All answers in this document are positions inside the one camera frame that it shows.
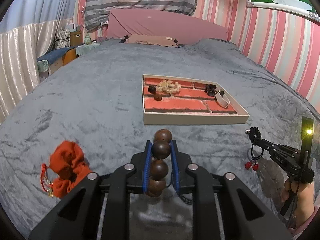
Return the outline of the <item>right hand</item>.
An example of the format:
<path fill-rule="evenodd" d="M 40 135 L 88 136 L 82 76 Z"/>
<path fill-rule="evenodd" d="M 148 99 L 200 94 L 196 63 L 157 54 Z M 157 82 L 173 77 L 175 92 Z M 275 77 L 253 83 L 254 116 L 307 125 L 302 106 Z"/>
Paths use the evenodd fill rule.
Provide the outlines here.
<path fill-rule="evenodd" d="M 288 200 L 290 191 L 297 192 L 297 207 L 294 211 L 296 217 L 296 227 L 303 225 L 314 213 L 314 182 L 311 184 L 300 184 L 296 181 L 290 181 L 288 178 L 284 183 L 284 189 L 281 194 L 283 202 Z"/>

